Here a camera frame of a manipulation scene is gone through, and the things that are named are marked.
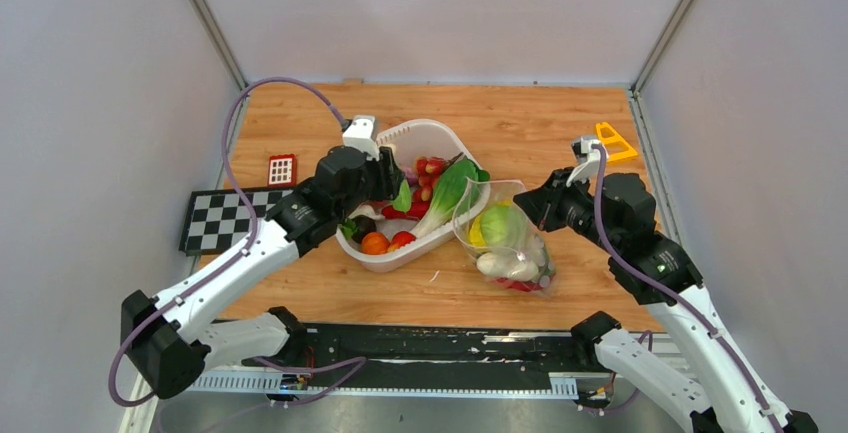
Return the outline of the white plastic basket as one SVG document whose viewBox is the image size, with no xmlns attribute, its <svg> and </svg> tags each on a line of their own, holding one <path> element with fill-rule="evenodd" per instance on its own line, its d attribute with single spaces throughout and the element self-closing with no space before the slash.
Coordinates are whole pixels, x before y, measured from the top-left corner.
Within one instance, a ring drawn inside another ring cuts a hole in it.
<svg viewBox="0 0 848 433">
<path fill-rule="evenodd" d="M 479 160 L 471 153 L 457 134 L 447 125 L 431 119 L 415 119 L 403 122 L 398 126 L 386 129 L 377 135 L 378 145 L 395 144 L 399 152 L 395 154 L 396 161 L 408 164 L 416 157 L 424 154 L 451 159 L 458 154 L 481 166 Z M 436 249 L 451 239 L 454 239 L 452 216 L 446 222 L 427 235 L 400 249 L 382 255 L 362 253 L 359 246 L 347 238 L 341 229 L 335 234 L 335 239 L 342 250 L 364 268 L 377 273 L 396 270 L 415 259 Z"/>
</svg>

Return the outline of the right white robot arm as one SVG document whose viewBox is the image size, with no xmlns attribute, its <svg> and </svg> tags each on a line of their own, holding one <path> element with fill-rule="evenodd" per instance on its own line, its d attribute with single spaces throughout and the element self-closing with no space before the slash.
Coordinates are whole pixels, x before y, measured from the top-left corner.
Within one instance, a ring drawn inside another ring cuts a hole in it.
<svg viewBox="0 0 848 433">
<path fill-rule="evenodd" d="M 815 432 L 817 424 L 780 400 L 738 351 L 685 249 L 662 234 L 656 200 L 635 173 L 573 181 L 554 171 L 515 203 L 541 231 L 569 228 L 605 250 L 616 281 L 656 318 L 694 376 L 686 377 L 628 338 L 599 311 L 572 329 L 571 356 L 584 370 L 623 374 L 686 432 Z"/>
</svg>

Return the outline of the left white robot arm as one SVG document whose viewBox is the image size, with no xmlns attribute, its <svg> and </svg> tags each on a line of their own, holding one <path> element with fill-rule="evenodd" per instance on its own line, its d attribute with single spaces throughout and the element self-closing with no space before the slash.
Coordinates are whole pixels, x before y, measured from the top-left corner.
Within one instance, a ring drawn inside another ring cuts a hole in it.
<svg viewBox="0 0 848 433">
<path fill-rule="evenodd" d="M 370 152 L 337 146 L 313 176 L 294 187 L 264 218 L 248 212 L 250 230 L 200 272 L 148 296 L 121 303 L 120 346 L 109 370 L 115 403 L 139 406 L 172 398 L 203 372 L 253 356 L 298 364 L 306 339 L 276 308 L 254 320 L 217 323 L 223 309 L 260 280 L 296 262 L 333 236 L 362 203 L 396 198 L 405 181 L 388 146 Z"/>
</svg>

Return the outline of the green toy cabbage head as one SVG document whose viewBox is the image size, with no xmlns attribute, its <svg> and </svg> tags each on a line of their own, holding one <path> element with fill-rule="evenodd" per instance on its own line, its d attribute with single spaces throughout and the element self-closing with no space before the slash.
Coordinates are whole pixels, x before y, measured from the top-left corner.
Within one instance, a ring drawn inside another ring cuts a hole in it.
<svg viewBox="0 0 848 433">
<path fill-rule="evenodd" d="M 486 246 L 518 248 L 527 233 L 527 218 L 515 204 L 500 202 L 482 212 L 479 228 Z"/>
</svg>

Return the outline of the clear pink zip bag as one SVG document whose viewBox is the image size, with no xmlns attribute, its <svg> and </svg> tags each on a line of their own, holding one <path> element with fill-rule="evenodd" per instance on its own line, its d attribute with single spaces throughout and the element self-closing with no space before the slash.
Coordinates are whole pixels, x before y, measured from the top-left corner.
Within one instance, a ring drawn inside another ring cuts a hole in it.
<svg viewBox="0 0 848 433">
<path fill-rule="evenodd" d="M 543 294 L 554 283 L 556 267 L 544 238 L 514 201 L 525 191 L 519 180 L 469 180 L 451 226 L 486 281 Z"/>
</svg>

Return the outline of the yellow toy cabbage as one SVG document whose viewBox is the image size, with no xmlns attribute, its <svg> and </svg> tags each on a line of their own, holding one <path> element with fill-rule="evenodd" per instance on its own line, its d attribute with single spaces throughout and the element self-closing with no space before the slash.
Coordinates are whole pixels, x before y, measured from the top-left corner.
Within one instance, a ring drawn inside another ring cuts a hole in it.
<svg viewBox="0 0 848 433">
<path fill-rule="evenodd" d="M 487 207 L 472 222 L 469 242 L 475 247 L 506 245 L 511 241 L 513 213 L 509 201 Z"/>
</svg>

